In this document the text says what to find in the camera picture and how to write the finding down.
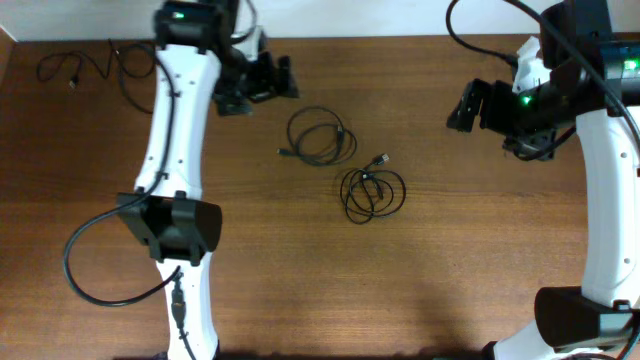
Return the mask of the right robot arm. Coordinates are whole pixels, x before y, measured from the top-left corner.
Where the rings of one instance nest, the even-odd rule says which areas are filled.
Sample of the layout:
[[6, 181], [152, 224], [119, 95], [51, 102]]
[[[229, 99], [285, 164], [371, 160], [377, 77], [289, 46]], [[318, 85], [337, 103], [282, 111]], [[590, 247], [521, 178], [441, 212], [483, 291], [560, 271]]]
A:
[[626, 359], [639, 346], [639, 45], [619, 40], [606, 2], [533, 12], [538, 36], [507, 57], [511, 83], [470, 82], [447, 120], [500, 134], [523, 162], [580, 141], [588, 249], [577, 286], [544, 287], [534, 319], [483, 359]]

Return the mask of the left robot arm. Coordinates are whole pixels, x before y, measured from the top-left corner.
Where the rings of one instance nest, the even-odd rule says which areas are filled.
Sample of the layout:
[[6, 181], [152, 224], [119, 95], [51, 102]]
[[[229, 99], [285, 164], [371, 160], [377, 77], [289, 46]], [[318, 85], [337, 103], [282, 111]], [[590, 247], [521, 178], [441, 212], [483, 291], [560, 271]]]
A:
[[299, 95], [287, 56], [274, 59], [257, 23], [237, 32], [237, 1], [167, 1], [153, 17], [157, 70], [145, 159], [119, 217], [149, 250], [166, 294], [164, 359], [213, 359], [210, 265], [222, 210], [203, 199], [201, 157], [209, 109], [248, 114], [254, 103]]

